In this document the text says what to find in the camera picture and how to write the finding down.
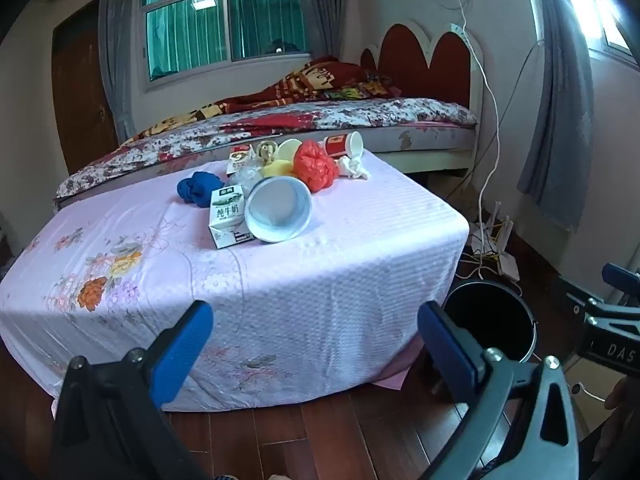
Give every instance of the trash can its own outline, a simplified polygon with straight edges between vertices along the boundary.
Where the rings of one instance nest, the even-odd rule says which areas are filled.
[[[510,288],[485,280],[468,280],[450,291],[444,311],[482,348],[497,348],[512,361],[529,360],[538,330],[527,304]]]

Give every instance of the blue gripper pad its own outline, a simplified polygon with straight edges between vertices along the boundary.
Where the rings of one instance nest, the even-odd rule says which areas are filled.
[[[602,280],[625,294],[640,296],[640,278],[634,272],[614,264],[606,264],[602,267]]]
[[[195,301],[149,347],[149,396],[158,408],[175,399],[212,330],[213,309],[209,303]]]
[[[437,303],[423,303],[418,310],[418,331],[454,401],[470,404],[476,399],[477,370],[451,331],[460,329],[450,320],[447,327],[445,317]]]

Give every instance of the bolt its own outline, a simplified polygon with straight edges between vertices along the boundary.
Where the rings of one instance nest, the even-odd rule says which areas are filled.
[[[548,355],[545,357],[545,366],[547,368],[551,368],[552,370],[556,370],[560,367],[560,361],[557,357],[553,355]]]
[[[484,351],[484,356],[492,363],[499,363],[502,361],[504,355],[497,348],[488,348]]]
[[[145,349],[134,348],[127,353],[127,359],[132,363],[139,363],[145,357]]]
[[[84,357],[82,357],[81,355],[77,355],[76,357],[71,359],[71,361],[69,362],[69,366],[71,366],[73,370],[79,370],[84,366],[85,361],[86,359]]]

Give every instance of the door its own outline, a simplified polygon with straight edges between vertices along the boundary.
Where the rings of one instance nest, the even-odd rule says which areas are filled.
[[[118,147],[98,59],[98,0],[60,23],[51,53],[53,105],[69,174]]]

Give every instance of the red plastic bag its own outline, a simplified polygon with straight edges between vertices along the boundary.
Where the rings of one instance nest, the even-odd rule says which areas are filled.
[[[293,157],[293,172],[311,193],[331,186],[338,176],[338,165],[314,140],[305,140]]]

